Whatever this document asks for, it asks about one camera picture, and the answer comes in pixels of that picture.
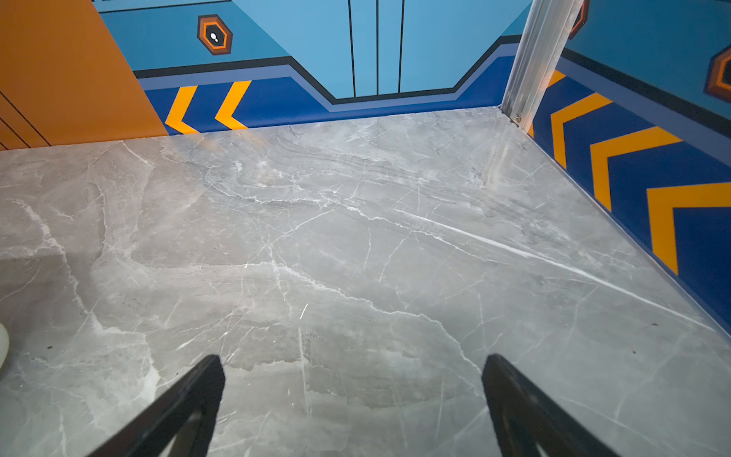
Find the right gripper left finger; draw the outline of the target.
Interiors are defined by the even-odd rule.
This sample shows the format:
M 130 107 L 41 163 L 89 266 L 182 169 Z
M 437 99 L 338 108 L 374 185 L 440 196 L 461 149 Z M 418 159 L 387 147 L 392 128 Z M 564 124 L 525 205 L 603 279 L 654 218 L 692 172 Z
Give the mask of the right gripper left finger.
M 210 354 L 92 456 L 206 456 L 226 383 Z

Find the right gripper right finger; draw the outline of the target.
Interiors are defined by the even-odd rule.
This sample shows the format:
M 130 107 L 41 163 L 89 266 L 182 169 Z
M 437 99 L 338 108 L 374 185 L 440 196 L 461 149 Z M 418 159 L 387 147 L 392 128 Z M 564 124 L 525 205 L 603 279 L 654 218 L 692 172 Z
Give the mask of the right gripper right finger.
M 504 356 L 487 357 L 482 383 L 502 455 L 617 455 Z

